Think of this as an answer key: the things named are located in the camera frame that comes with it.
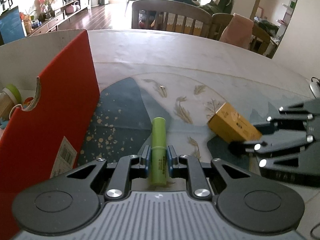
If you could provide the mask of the red orange toy figure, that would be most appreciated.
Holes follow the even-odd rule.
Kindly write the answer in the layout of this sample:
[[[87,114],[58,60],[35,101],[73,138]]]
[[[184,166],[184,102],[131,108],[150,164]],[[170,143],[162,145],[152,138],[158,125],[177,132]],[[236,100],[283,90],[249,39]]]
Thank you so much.
[[[32,103],[33,99],[33,97],[26,98],[22,103],[23,109],[27,108]]]

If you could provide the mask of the pink cloth on chair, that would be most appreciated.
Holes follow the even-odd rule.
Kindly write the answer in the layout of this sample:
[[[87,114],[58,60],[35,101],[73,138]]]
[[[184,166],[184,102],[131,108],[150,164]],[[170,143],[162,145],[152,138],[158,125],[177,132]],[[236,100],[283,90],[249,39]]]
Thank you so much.
[[[219,41],[240,48],[248,49],[254,22],[244,16],[233,14]]]

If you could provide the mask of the white desk lamp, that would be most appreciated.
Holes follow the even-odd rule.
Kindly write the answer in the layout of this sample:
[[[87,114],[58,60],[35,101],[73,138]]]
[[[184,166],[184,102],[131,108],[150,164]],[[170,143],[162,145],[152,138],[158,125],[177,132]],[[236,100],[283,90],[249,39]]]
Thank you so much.
[[[316,77],[310,79],[310,90],[315,98],[320,98],[320,80]]]

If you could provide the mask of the dark wooden chair left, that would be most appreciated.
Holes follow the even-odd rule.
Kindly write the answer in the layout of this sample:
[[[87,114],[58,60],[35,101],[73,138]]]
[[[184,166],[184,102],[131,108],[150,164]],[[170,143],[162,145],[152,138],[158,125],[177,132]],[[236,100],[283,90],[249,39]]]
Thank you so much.
[[[132,3],[133,29],[207,37],[211,26],[212,16],[193,5],[172,0],[137,0]]]

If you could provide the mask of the green tube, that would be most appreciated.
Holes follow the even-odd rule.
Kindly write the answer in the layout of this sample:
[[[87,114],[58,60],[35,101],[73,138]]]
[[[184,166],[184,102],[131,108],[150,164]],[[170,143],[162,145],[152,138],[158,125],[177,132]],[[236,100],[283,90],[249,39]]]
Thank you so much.
[[[163,186],[167,183],[167,142],[164,118],[153,119],[151,137],[151,185]]]

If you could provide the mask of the red cardboard storage box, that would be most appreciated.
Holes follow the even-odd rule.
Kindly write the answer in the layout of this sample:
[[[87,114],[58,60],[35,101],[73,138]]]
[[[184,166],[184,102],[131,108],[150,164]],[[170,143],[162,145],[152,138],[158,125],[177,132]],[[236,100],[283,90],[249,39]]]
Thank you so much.
[[[63,139],[79,152],[100,91],[86,30],[55,31],[1,46],[1,84],[35,92],[1,137],[1,239],[18,232],[11,213],[24,189],[50,178]]]

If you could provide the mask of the wooden tv console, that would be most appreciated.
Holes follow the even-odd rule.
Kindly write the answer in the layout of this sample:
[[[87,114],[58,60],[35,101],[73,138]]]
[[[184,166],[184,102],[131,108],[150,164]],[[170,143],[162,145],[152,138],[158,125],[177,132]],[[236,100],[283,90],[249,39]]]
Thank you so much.
[[[59,25],[67,20],[70,21],[70,19],[79,12],[88,10],[90,5],[90,0],[71,0],[57,10],[40,14],[38,18],[32,22],[31,32],[27,33],[27,37],[57,31]]]

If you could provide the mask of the wooden chair with pink cloth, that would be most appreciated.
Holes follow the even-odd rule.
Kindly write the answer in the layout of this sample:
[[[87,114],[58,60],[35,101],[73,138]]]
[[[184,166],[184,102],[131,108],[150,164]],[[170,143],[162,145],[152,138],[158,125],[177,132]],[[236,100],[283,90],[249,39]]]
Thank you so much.
[[[212,16],[208,38],[263,55],[271,37],[249,18],[238,14],[217,13]]]

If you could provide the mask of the yellow cardboard box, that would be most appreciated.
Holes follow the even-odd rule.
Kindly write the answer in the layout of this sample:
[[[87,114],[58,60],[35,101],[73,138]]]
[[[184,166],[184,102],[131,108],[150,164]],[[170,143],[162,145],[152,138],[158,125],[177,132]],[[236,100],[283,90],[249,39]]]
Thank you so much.
[[[247,119],[239,114],[230,103],[224,103],[209,119],[208,127],[225,142],[254,141],[262,137]]]

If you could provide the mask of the spice jar green lid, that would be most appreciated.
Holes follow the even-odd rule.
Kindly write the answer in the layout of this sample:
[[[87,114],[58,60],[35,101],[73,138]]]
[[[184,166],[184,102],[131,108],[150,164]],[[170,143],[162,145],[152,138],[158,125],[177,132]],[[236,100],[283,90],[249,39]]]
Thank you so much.
[[[16,86],[8,84],[1,91],[0,114],[1,118],[8,120],[12,108],[22,102],[20,91]]]

